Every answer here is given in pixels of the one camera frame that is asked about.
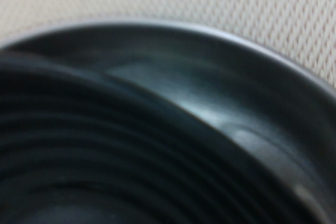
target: textured white wall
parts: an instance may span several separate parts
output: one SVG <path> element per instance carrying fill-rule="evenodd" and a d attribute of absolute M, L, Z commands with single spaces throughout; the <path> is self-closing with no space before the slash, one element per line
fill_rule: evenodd
<path fill-rule="evenodd" d="M 189 21 L 256 41 L 336 86 L 336 0 L 0 0 L 0 40 L 96 17 Z"/>

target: white surface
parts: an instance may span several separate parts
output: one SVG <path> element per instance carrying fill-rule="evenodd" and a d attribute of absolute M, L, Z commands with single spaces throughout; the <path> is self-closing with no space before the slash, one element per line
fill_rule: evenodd
<path fill-rule="evenodd" d="M 193 22 L 273 48 L 336 86 L 336 0 L 0 0 L 0 41 L 96 17 Z"/>

